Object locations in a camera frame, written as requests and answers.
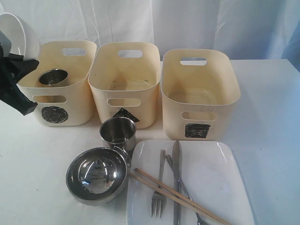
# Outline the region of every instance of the white bowl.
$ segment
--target white bowl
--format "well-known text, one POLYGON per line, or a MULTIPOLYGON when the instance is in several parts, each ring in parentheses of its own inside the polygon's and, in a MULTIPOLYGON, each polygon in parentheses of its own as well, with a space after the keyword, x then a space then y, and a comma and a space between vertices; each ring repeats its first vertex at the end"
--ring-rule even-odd
POLYGON ((23 60, 36 59, 40 42, 33 29, 21 18, 11 13, 0 15, 0 30, 11 41, 10 53, 23 55, 23 60))

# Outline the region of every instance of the knife blade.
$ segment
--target knife blade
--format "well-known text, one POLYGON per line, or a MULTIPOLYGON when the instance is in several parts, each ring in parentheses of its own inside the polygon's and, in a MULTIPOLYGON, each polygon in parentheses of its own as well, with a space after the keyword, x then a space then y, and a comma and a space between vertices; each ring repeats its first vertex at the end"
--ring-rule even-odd
MULTIPOLYGON (((172 152, 172 161, 173 161, 173 173, 174 173, 174 190, 180 193, 180 146, 179 141, 175 141, 173 145, 172 152)), ((173 216, 173 224, 180 224, 180 205, 177 202, 174 202, 174 216, 173 216)))

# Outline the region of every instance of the white backdrop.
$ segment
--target white backdrop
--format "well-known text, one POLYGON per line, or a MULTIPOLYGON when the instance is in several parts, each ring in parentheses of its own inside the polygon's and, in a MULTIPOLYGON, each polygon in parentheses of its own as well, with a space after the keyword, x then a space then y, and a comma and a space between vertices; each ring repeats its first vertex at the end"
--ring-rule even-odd
POLYGON ((288 58, 300 69, 300 0, 0 0, 0 12, 27 21, 41 43, 147 41, 161 56, 208 48, 231 59, 288 58))

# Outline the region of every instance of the fork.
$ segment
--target fork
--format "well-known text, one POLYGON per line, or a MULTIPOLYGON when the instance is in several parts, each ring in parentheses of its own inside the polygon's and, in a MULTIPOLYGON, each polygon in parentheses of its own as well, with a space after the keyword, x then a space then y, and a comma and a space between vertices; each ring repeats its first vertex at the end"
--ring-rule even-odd
MULTIPOLYGON (((163 180, 163 173, 164 173, 164 165, 165 165, 165 150, 160 151, 160 163, 159 163, 159 176, 158 180, 162 182, 163 180)), ((163 206, 166 202, 166 196, 162 195, 161 193, 155 191, 152 195, 151 201, 151 217, 155 214, 155 217, 159 215, 161 218, 161 214, 163 211, 163 206)))

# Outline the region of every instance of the cup handle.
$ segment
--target cup handle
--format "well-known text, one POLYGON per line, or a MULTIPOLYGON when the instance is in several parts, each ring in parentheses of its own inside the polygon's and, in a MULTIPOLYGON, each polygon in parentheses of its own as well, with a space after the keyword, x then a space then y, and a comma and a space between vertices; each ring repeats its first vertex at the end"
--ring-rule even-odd
POLYGON ((128 168, 131 167, 131 159, 130 156, 128 155, 128 153, 124 150, 124 148, 120 148, 118 146, 114 146, 113 149, 123 155, 125 155, 125 161, 126 161, 126 165, 128 168))

